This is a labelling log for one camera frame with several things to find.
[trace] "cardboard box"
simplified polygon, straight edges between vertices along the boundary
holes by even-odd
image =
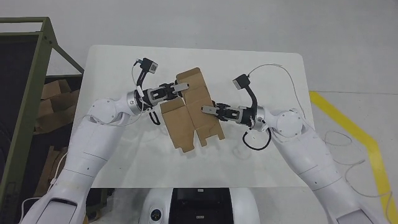
[[[185,104],[176,98],[160,105],[174,147],[181,147],[183,152],[193,150],[193,130],[197,131],[201,146],[206,146],[206,138],[214,135],[225,139],[218,119],[201,112],[202,106],[213,106],[213,102],[200,69],[179,73],[176,79],[178,83],[189,84],[189,89],[182,91]]]
[[[42,100],[70,91],[69,84],[66,80],[56,80],[43,86]]]
[[[66,80],[57,80],[45,84],[42,98],[46,99],[40,102],[34,134],[49,133],[72,123],[79,92],[79,90],[70,92]]]

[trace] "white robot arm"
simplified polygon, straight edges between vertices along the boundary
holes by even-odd
[[[268,131],[276,148],[289,167],[310,187],[330,224],[387,224],[387,220],[372,211],[358,198],[353,189],[338,172],[325,142],[296,110],[273,112],[257,105],[257,99],[249,87],[248,76],[241,75],[234,84],[246,89],[252,98],[252,106],[230,107],[218,103],[214,107],[203,106],[202,112],[213,114],[222,121],[235,121],[250,130]],[[281,141],[279,136],[289,138]]]
[[[136,63],[142,68],[138,89],[117,101],[106,98],[92,104],[70,140],[60,175],[52,182],[53,187],[33,204],[22,219],[23,224],[83,223],[91,185],[118,146],[130,116],[138,116],[161,101],[172,100],[188,88],[186,83],[169,83],[142,91],[146,73],[155,73],[157,64],[146,58]]]

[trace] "white table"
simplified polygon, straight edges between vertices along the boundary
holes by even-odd
[[[117,99],[132,91],[131,67],[136,58],[147,57],[159,64],[156,74],[148,74],[144,88],[155,88],[175,80],[175,75],[200,67],[213,100],[229,105],[251,105],[246,91],[237,90],[232,79],[263,63],[278,63],[291,74],[308,122],[313,124],[308,86],[299,54],[232,50],[170,49],[96,45],[90,49],[75,124],[100,98]],[[299,105],[289,76],[277,67],[262,67],[251,76],[251,88],[259,105],[270,109],[297,108]],[[221,122],[226,139],[207,139],[201,147],[195,135],[195,149],[183,153],[174,149],[161,118],[152,124],[148,115],[127,126],[116,152],[101,169],[93,187],[300,187],[305,184],[289,169],[271,143],[263,151],[252,151],[241,138],[246,127]],[[252,143],[263,146],[262,141]]]

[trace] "gray floor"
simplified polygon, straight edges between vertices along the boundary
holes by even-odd
[[[322,95],[377,139],[397,198],[398,0],[0,0],[0,16],[49,16],[60,45],[83,66],[93,44],[300,53],[309,89],[334,92]],[[37,28],[0,26],[22,29]],[[50,74],[73,71],[58,55],[50,63]],[[342,131],[316,106],[313,113],[322,135]],[[341,160],[367,157],[359,143],[331,149]],[[350,177],[376,194],[368,162]],[[254,191],[263,223],[326,223],[307,188]],[[116,191],[99,222],[135,223],[144,193]],[[382,211],[378,199],[364,200]]]

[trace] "yellow floor line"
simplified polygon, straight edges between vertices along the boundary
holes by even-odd
[[[344,128],[352,137],[361,142],[368,150],[369,161],[372,166],[373,176],[376,180],[377,191],[379,194],[384,194],[391,191],[391,187],[388,181],[386,169],[384,168],[383,159],[379,150],[377,141],[373,139],[369,134],[365,133],[359,126],[357,126],[352,120],[347,118],[337,108],[330,104],[324,97],[319,93],[310,91],[311,102],[319,107],[324,113],[326,113],[332,120],[338,123]],[[381,205],[384,213],[386,212],[388,195],[380,198]],[[390,200],[388,208],[388,216],[393,224],[398,223],[398,213],[394,197]]]

